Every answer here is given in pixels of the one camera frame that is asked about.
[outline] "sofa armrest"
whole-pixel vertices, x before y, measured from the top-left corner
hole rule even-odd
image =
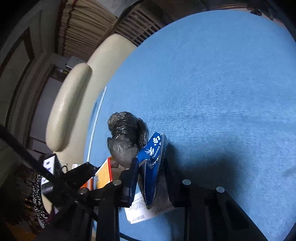
[[[135,49],[136,46],[123,36],[113,34],[88,60],[91,76],[87,85],[83,86],[83,92],[78,96],[79,104],[76,104],[72,111],[62,147],[56,151],[59,160],[68,163],[69,167],[73,163],[83,163],[89,119],[94,104],[122,62]]]
[[[80,63],[64,80],[54,101],[46,127],[46,144],[52,151],[58,151],[62,147],[76,99],[83,84],[90,76],[90,66]]]

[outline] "blue carpet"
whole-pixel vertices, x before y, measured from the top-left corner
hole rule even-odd
[[[270,20],[230,10],[180,19],[140,45],[108,83],[90,162],[109,156],[110,115],[129,111],[149,136],[166,134],[167,158],[188,179],[223,186],[268,240],[282,241],[296,221],[295,76],[296,44]],[[182,240],[183,218],[178,209],[129,224],[121,210],[120,231]]]

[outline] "blue box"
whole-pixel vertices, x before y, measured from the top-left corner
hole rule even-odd
[[[163,158],[168,142],[165,134],[155,132],[143,147],[137,158],[140,162],[138,184],[143,195],[147,209],[153,205],[159,179],[159,171],[162,166]]]

